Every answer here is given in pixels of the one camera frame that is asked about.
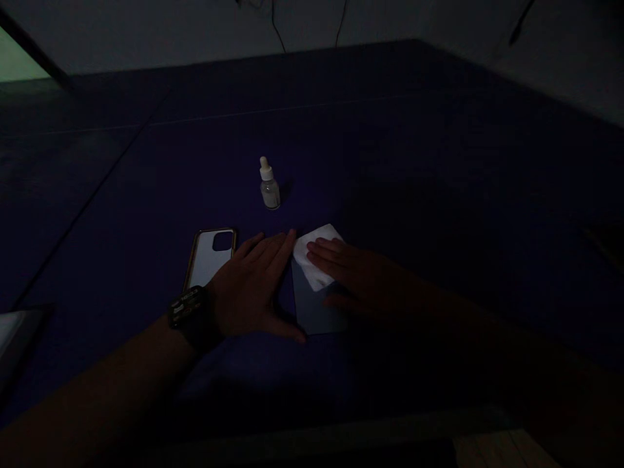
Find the wooden floor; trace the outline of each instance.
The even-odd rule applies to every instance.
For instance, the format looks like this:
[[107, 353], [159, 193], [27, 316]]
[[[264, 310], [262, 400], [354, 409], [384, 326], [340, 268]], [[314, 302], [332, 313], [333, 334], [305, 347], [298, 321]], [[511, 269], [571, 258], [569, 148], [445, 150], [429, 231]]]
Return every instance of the wooden floor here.
[[560, 468], [524, 430], [453, 439], [459, 468]]

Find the dropper bottle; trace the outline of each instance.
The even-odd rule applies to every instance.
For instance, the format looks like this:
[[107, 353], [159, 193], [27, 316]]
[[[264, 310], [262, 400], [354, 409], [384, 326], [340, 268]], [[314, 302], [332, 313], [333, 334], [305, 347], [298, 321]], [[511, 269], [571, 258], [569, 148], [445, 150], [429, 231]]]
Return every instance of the dropper bottle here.
[[264, 156], [260, 158], [260, 177], [262, 177], [260, 192], [262, 192], [265, 206], [269, 209], [279, 208], [281, 204], [280, 187], [273, 178], [273, 168], [268, 165], [267, 158]]

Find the wire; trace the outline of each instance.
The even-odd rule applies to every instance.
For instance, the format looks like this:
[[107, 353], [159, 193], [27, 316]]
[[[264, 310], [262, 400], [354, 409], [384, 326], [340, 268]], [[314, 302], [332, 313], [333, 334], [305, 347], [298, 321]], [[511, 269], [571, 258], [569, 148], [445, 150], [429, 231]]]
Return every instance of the wire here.
[[509, 38], [509, 46], [510, 47], [512, 45], [514, 45], [515, 42], [520, 37], [520, 33], [522, 32], [522, 24], [525, 22], [525, 19], [527, 18], [527, 15], [528, 15], [528, 11], [531, 9], [531, 7], [533, 7], [534, 3], [535, 3], [535, 0], [530, 0], [526, 4], [525, 10], [520, 15], [520, 19], [518, 20], [518, 24], [515, 26], [515, 29], [513, 30], [512, 35]]
[[278, 28], [275, 26], [275, 0], [271, 0], [271, 24], [273, 25], [273, 29], [275, 29], [275, 33], [278, 36], [279, 43], [281, 44], [282, 50], [286, 53], [286, 47], [284, 47], [284, 41], [281, 39], [280, 32]]
[[346, 4], [347, 3], [349, 3], [349, 0], [344, 0], [343, 15], [340, 17], [340, 24], [338, 25], [338, 32], [336, 33], [336, 43], [333, 45], [334, 49], [338, 48], [338, 37], [340, 37], [340, 30], [343, 28], [343, 21], [345, 20]]

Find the white wall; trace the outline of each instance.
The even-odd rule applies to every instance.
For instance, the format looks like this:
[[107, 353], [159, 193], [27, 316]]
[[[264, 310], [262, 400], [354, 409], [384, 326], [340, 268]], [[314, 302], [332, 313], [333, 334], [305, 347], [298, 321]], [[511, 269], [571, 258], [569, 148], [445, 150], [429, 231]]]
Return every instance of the white wall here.
[[502, 75], [624, 126], [624, 2], [536, 1]]
[[[419, 38], [624, 124], [621, 0], [350, 0], [339, 46]], [[0, 0], [69, 74], [282, 53], [271, 0]], [[288, 52], [334, 46], [342, 0], [275, 0]]]

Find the cleaning wipe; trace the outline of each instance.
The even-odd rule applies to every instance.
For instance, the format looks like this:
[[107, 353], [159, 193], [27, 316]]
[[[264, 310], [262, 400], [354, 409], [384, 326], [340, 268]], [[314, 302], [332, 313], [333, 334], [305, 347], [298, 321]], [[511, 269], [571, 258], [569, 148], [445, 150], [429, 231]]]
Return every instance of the cleaning wipe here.
[[332, 239], [343, 239], [331, 224], [326, 224], [297, 239], [294, 250], [292, 251], [292, 256], [303, 270], [307, 282], [310, 283], [312, 291], [315, 293], [333, 283], [333, 278], [331, 276], [327, 273], [323, 273], [307, 259], [307, 244], [309, 242], [314, 242], [319, 237], [323, 237], [329, 241]]

